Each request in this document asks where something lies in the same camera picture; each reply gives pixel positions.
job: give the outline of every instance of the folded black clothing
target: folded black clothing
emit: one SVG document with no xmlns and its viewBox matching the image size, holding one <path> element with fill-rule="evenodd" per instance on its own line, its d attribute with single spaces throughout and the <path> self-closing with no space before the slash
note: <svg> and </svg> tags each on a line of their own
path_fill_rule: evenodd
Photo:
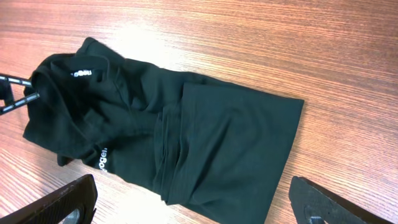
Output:
<svg viewBox="0 0 398 224">
<path fill-rule="evenodd" d="M 24 137 L 220 223 L 264 223 L 303 100 L 126 59 L 87 38 L 31 77 Z"/>
</svg>

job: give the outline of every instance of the wood grain surface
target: wood grain surface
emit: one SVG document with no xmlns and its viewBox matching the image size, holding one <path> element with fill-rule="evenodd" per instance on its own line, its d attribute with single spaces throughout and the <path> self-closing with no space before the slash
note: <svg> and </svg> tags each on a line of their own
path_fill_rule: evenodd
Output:
<svg viewBox="0 0 398 224">
<path fill-rule="evenodd" d="M 1 0 L 0 72 L 27 78 L 88 36 L 128 58 L 305 100 L 266 223 L 295 223 L 293 175 L 398 223 L 398 1 Z M 93 223 L 212 223 L 80 161 L 58 167 L 22 138 L 27 122 L 26 108 L 0 117 L 0 217 L 91 173 Z"/>
</svg>

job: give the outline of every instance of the black pants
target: black pants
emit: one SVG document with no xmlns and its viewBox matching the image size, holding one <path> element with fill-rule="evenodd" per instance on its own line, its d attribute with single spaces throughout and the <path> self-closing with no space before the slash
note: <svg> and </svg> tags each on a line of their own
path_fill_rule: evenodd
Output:
<svg viewBox="0 0 398 224">
<path fill-rule="evenodd" d="M 264 222 L 303 106 L 125 59 L 92 38 L 45 59 L 32 85 L 26 139 L 220 223 Z"/>
</svg>

